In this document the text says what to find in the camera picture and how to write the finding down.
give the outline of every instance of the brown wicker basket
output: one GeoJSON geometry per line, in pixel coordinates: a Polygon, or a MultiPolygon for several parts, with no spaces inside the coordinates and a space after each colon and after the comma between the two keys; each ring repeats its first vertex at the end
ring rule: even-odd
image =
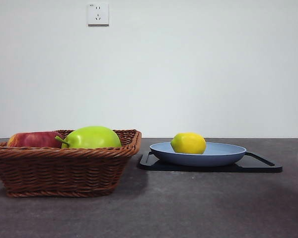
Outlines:
{"type": "MultiPolygon", "coordinates": [[[[73,130],[57,130],[67,136],[73,130]]],[[[0,143],[0,180],[10,197],[109,195],[140,148],[141,132],[114,130],[122,147],[59,149],[0,143]]]]}

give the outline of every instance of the gray countertop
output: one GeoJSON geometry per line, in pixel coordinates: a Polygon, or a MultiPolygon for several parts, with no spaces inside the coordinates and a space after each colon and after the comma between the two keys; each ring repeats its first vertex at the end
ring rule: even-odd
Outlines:
{"type": "Polygon", "coordinates": [[[95,198],[10,198],[0,181],[0,238],[298,238],[298,139],[210,139],[240,145],[283,172],[158,172],[137,168],[95,198]]]}

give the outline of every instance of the wall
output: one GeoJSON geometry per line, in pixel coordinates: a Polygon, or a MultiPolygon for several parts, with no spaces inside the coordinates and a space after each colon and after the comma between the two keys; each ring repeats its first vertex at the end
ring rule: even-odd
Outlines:
{"type": "Polygon", "coordinates": [[[298,137],[298,0],[0,0],[0,138],[104,125],[143,137],[298,137]]]}

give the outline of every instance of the lemon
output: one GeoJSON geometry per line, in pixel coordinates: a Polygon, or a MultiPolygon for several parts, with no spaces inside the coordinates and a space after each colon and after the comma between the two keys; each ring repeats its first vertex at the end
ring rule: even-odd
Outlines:
{"type": "Polygon", "coordinates": [[[171,140],[171,146],[176,153],[203,154],[207,144],[203,136],[194,132],[178,133],[171,140]]]}

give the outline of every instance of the basket rim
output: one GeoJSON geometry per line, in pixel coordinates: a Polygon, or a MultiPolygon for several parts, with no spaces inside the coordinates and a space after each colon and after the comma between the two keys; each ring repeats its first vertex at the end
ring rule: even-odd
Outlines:
{"type": "Polygon", "coordinates": [[[133,139],[130,144],[121,146],[121,147],[99,147],[95,149],[91,148],[55,148],[55,147],[30,147],[30,146],[22,146],[22,147],[11,147],[11,146],[6,146],[7,141],[5,142],[0,142],[0,150],[6,150],[6,151],[29,151],[29,150],[35,150],[35,151],[54,151],[54,152],[65,152],[65,151],[111,151],[111,150],[127,150],[130,147],[136,146],[137,142],[141,139],[141,132],[136,130],[136,129],[126,129],[126,130],[113,130],[115,132],[124,132],[124,131],[130,131],[130,132],[135,132],[133,135],[133,139]]]}

